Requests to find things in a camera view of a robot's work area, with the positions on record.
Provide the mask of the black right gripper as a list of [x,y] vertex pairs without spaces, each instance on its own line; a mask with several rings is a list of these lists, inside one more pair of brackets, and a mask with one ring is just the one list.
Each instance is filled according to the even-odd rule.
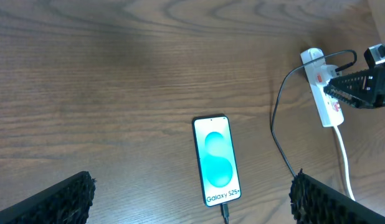
[[332,78],[324,92],[353,108],[385,107],[385,67]]

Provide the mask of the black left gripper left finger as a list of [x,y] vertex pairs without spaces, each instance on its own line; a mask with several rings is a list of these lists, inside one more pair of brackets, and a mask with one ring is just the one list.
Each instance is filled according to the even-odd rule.
[[0,211],[0,223],[86,224],[95,183],[89,172],[81,171]]

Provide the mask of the blue Samsung Galaxy smartphone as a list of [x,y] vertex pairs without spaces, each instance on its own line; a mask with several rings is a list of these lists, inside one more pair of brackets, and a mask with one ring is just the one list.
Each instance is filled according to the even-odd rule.
[[214,207],[241,197],[229,119],[224,114],[195,117],[192,131],[204,204]]

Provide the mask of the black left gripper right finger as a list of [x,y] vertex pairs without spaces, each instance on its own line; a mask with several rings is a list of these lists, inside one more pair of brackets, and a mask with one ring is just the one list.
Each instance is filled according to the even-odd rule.
[[300,224],[385,224],[385,217],[300,171],[292,180],[290,205]]

